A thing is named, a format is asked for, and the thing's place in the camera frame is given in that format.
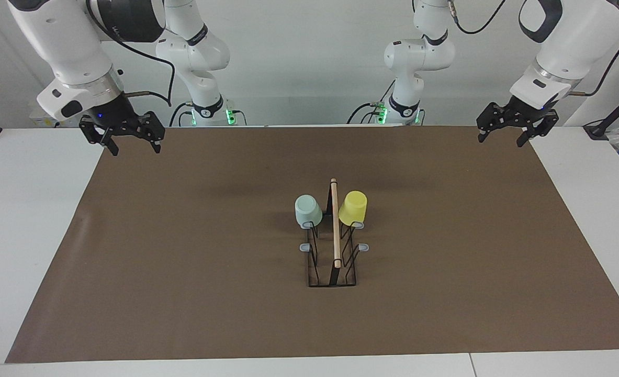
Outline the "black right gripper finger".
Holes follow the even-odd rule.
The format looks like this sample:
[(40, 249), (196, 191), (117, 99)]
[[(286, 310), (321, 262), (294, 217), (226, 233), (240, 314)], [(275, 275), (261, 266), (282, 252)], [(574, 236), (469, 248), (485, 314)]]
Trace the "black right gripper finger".
[(154, 112), (139, 116), (139, 138), (148, 141), (155, 153), (161, 152), (161, 143), (165, 139), (165, 127)]
[(82, 116), (79, 121), (79, 129), (84, 134), (85, 139), (91, 144), (99, 144), (108, 149), (113, 157), (117, 157), (119, 148), (115, 141), (111, 138), (111, 130), (104, 129), (101, 134), (98, 132), (99, 127), (96, 126), (93, 119), (89, 116)]

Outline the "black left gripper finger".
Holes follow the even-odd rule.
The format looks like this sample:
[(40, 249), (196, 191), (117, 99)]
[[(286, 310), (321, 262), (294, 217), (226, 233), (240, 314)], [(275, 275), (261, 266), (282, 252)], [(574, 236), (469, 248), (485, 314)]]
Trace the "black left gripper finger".
[(516, 141), (516, 145), (519, 148), (532, 138), (536, 138), (537, 136), (544, 137), (548, 135), (551, 129), (553, 129), (553, 127), (558, 122), (559, 117), (557, 111), (555, 109), (551, 109), (548, 114), (537, 120), (525, 117), (523, 118), (523, 120), (524, 131), (521, 133), (521, 135), (517, 138)]
[(492, 131), (504, 127), (503, 109), (496, 103), (489, 103), (476, 119), (479, 129), (478, 141), (484, 143)]

